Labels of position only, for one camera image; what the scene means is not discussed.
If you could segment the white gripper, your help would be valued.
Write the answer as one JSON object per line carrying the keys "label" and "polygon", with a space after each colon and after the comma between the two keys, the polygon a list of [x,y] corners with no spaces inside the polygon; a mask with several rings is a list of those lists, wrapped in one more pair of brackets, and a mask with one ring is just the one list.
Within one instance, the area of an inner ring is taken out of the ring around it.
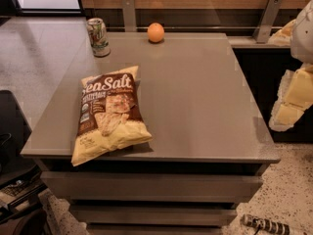
{"label": "white gripper", "polygon": [[286,131],[294,127],[304,112],[313,105],[313,0],[301,10],[295,20],[272,34],[269,44],[291,45],[291,55],[303,64],[298,70],[286,70],[272,108],[269,127]]}

